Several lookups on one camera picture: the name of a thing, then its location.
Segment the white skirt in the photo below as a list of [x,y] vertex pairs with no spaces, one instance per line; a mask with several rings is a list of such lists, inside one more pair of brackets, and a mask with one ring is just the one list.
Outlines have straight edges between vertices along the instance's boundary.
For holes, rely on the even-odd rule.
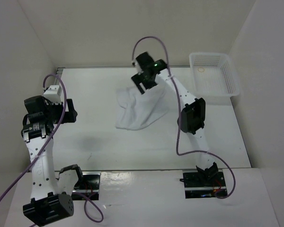
[[135,86],[118,89],[115,127],[138,131],[150,126],[169,111],[165,94],[163,85],[146,90],[144,94]]

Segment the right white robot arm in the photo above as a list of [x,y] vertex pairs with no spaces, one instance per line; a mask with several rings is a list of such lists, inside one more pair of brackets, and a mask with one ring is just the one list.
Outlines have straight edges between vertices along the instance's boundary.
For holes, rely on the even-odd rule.
[[196,98],[171,74],[167,63],[160,59],[154,59],[144,52],[133,61],[133,66],[138,73],[131,77],[140,93],[143,95],[147,90],[157,86],[163,81],[176,94],[178,102],[178,133],[176,141],[176,150],[179,146],[180,132],[192,136],[191,140],[196,145],[194,152],[206,153],[208,144],[204,135],[204,122],[206,102],[203,98]]

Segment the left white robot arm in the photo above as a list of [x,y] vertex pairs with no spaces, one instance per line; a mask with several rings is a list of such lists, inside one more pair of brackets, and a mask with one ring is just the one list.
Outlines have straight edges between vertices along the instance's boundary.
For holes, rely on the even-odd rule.
[[30,202],[23,206],[23,214],[35,225],[46,226],[74,214],[71,194],[81,188],[85,177],[77,164],[64,167],[55,175],[53,165],[53,136],[58,122],[74,123],[77,112],[71,108],[63,113],[63,103],[53,103],[43,96],[24,101],[27,115],[23,119],[21,135],[28,148],[32,173]]

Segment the white perforated plastic basket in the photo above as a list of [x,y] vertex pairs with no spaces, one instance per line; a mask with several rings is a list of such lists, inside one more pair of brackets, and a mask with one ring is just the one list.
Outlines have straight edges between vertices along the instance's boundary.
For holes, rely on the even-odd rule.
[[230,105],[231,98],[240,94],[238,74],[227,54],[193,52],[189,64],[195,96],[211,105]]

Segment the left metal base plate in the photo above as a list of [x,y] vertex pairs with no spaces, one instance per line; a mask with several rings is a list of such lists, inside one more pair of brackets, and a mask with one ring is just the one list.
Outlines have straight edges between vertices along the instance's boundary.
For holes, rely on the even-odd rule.
[[83,172],[83,178],[75,184],[72,192],[74,201],[82,201],[83,197],[75,194],[80,193],[89,197],[92,201],[99,200],[100,172]]

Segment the metal base plate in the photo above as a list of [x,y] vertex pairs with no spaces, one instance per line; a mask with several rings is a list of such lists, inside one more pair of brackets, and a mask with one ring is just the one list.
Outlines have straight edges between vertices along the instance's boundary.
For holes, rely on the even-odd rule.
[[75,184],[72,192],[74,201],[82,201],[83,197],[75,194],[80,193],[89,197],[92,201],[99,200],[100,172],[83,172],[83,178]]
[[228,195],[224,175],[219,171],[213,179],[202,182],[200,174],[194,171],[184,171],[179,180],[184,184],[185,198],[214,198],[217,196],[225,197]]

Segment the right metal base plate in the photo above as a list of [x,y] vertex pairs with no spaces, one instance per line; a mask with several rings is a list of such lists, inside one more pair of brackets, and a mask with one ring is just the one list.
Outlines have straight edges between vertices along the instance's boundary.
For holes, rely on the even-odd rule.
[[184,184],[185,198],[214,198],[217,196],[225,197],[228,195],[224,175],[219,171],[213,179],[202,182],[200,174],[194,171],[184,171],[179,180]]

